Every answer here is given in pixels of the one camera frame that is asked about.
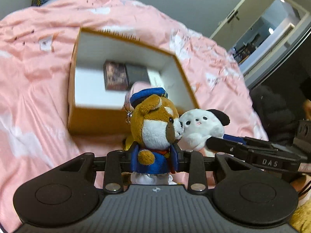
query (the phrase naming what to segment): silver bolt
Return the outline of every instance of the silver bolt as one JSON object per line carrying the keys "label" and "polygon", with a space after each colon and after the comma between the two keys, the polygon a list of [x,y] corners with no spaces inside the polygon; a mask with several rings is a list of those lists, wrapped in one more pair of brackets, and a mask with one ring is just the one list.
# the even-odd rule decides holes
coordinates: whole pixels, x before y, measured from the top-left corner
{"label": "silver bolt", "polygon": [[201,191],[203,191],[203,190],[206,189],[206,186],[203,185],[203,184],[201,184],[201,183],[195,183],[195,184],[192,184],[192,185],[191,185],[191,189],[192,189],[193,191],[199,191],[199,192],[201,192]]}
{"label": "silver bolt", "polygon": [[117,183],[109,183],[105,186],[105,188],[109,191],[118,191],[121,186]]}

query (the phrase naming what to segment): cardboard box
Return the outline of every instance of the cardboard box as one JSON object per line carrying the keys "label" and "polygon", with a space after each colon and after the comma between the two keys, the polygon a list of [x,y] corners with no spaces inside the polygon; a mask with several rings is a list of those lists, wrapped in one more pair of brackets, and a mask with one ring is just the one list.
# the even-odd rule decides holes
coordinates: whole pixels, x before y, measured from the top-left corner
{"label": "cardboard box", "polygon": [[174,54],[111,32],[81,29],[74,47],[69,75],[68,130],[70,134],[129,134],[123,110],[126,92],[105,89],[106,60],[143,64],[150,83],[163,87],[176,107],[198,108],[197,101]]}

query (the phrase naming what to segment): blue beret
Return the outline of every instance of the blue beret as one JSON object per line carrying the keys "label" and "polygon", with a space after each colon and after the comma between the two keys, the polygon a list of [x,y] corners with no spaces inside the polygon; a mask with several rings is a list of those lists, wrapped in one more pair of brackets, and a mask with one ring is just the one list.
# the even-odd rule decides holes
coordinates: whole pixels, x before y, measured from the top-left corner
{"label": "blue beret", "polygon": [[138,104],[142,103],[143,100],[151,95],[158,95],[165,98],[168,97],[167,92],[164,90],[164,88],[143,89],[131,96],[130,103],[133,108],[136,108]]}

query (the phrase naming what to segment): bed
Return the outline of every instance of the bed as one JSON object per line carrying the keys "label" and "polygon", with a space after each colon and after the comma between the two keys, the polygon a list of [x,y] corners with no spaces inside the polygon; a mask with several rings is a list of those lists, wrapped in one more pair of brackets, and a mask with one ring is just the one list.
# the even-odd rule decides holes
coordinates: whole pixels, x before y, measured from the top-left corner
{"label": "bed", "polygon": [[174,52],[200,107],[230,117],[227,134],[267,139],[233,57],[156,8],[136,0],[52,0],[16,11],[0,21],[0,223],[8,232],[20,225],[12,199],[22,183],[81,153],[104,156],[122,147],[123,135],[68,134],[69,68],[81,26],[133,34]]}

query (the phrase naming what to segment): door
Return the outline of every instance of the door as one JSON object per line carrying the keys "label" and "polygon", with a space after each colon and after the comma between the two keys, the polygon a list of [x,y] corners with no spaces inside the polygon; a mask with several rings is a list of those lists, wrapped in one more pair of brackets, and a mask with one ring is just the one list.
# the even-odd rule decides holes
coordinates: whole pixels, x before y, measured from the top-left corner
{"label": "door", "polygon": [[274,0],[241,0],[210,36],[226,50],[250,29]]}

